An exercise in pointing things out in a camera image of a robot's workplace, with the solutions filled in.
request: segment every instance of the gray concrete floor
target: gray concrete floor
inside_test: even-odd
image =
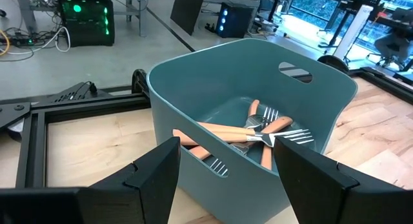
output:
[[[205,24],[216,22],[217,18],[208,15],[201,15],[194,34],[188,35],[170,20],[173,4],[174,0],[149,0],[148,8],[195,50],[236,40],[221,39],[206,31]],[[114,6],[124,9],[117,1]],[[0,19],[0,29],[19,26],[21,17],[15,0],[0,0],[0,8],[8,12],[8,19]],[[205,9],[218,11],[219,5],[208,5]],[[53,28],[51,18],[44,12],[35,12],[35,16],[39,30]],[[76,47],[67,53],[44,49],[25,61],[0,63],[0,100],[54,94],[82,81],[93,81],[101,88],[128,85],[135,69],[150,70],[166,59],[190,52],[153,15],[148,14],[146,37],[139,37],[136,18],[131,23],[125,19],[125,16],[115,16],[114,46]],[[283,31],[281,29],[277,37],[268,37],[268,41],[313,59],[322,55],[320,51],[281,37]],[[19,49],[11,48],[10,51],[18,52]],[[19,56],[7,55],[0,59],[15,58]]]

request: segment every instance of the wooden handle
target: wooden handle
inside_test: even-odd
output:
[[[251,103],[250,109],[248,110],[248,117],[257,114],[258,105],[259,105],[259,100],[254,100]]]
[[[261,132],[264,134],[271,134],[279,132],[285,127],[292,124],[292,119],[290,117],[279,117],[275,121],[271,122],[267,127],[265,127]]]
[[[173,130],[172,134],[175,137],[181,138],[181,145],[183,146],[196,146],[198,145],[194,140],[188,137],[186,134],[182,133],[180,130]],[[243,143],[247,141],[246,134],[231,134],[231,133],[214,133],[217,137],[226,141],[227,143]]]
[[[206,128],[207,130],[216,133],[216,132],[225,132],[231,134],[246,134],[246,135],[254,135],[256,134],[253,129],[241,128],[241,127],[230,127],[225,125],[218,125],[218,124],[211,124],[211,123],[202,123],[198,122],[201,126]]]
[[[204,160],[206,157],[211,155],[209,151],[207,151],[205,148],[201,146],[196,146],[190,149],[189,152],[191,152],[195,157],[197,157],[200,160]]]
[[[290,117],[280,117],[271,122],[262,132],[265,134],[278,132],[291,124],[292,119]],[[272,147],[264,145],[263,155],[261,156],[261,166],[272,170]]]

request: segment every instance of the wooden table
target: wooden table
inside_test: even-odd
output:
[[[326,155],[403,188],[413,188],[413,107],[356,79],[357,96],[340,115]],[[49,125],[48,186],[89,186],[154,146],[151,110]],[[13,187],[19,143],[0,136],[0,187]],[[169,223],[220,223],[177,188]],[[297,223],[291,207],[268,224]]]

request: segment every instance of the green led light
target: green led light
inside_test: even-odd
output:
[[[80,12],[82,11],[82,8],[79,5],[74,5],[73,10],[75,10],[75,12]]]

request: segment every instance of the teal plastic bin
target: teal plastic bin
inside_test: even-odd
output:
[[[310,72],[310,83],[284,75],[281,63]],[[355,82],[332,67],[281,46],[242,39],[160,63],[148,74],[158,144],[179,129],[228,168],[220,176],[181,147],[178,185],[224,223],[264,223],[289,205],[273,162],[260,152],[245,157],[196,121],[242,127],[254,99],[310,129],[308,147],[323,153],[340,112],[356,93]]]

